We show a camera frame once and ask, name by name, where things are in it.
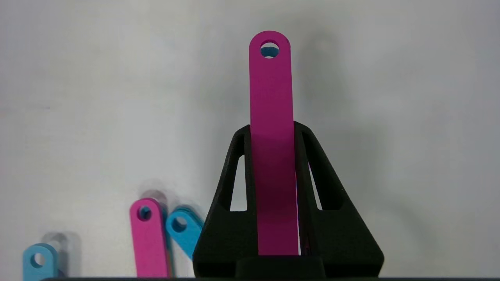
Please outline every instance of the pink plastic strip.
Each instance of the pink plastic strip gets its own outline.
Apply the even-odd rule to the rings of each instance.
[[[141,208],[149,208],[150,217],[141,217]],[[137,200],[130,207],[133,250],[137,277],[170,277],[165,237],[165,219],[160,204],[152,198]]]
[[[274,43],[279,54],[261,55]],[[250,133],[257,195],[258,253],[299,254],[290,43],[276,31],[251,40]]]

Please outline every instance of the hole in tab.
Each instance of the hole in tab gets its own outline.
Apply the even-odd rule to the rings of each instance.
[[[31,256],[31,266],[39,269],[45,265],[45,257],[41,253],[37,252]]]
[[[153,213],[151,212],[151,209],[148,206],[141,206],[139,208],[139,211],[137,212],[137,216],[139,217],[139,220],[143,222],[147,222],[151,219],[151,215]]]
[[[266,42],[260,47],[260,54],[266,59],[274,59],[280,53],[280,47],[273,42]]]
[[[175,232],[183,232],[188,227],[188,222],[185,218],[178,216],[174,220],[172,220],[172,229]]]

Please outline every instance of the gray background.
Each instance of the gray background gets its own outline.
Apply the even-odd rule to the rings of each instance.
[[[133,276],[143,196],[205,217],[250,120],[263,30],[291,43],[295,120],[384,251],[381,275],[500,276],[499,27],[496,0],[2,0],[0,279],[52,240],[70,276]]]

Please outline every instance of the blue plastic tab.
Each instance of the blue plastic tab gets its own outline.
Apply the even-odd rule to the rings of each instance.
[[[35,255],[41,254],[44,264],[35,261]],[[22,253],[22,280],[41,281],[46,278],[58,277],[58,252],[54,247],[45,243],[38,243],[28,247]]]
[[[180,248],[192,260],[196,243],[202,232],[203,222],[189,207],[182,206],[175,209],[166,219],[166,231],[177,242]]]

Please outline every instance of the black 3d-printed stand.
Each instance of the black 3d-printed stand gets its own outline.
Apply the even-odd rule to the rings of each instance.
[[[246,211],[230,211],[238,159],[244,155]],[[323,210],[316,205],[309,167]],[[376,277],[384,255],[342,187],[320,143],[295,122],[301,256],[259,256],[250,126],[231,141],[193,255],[197,277],[303,279]]]

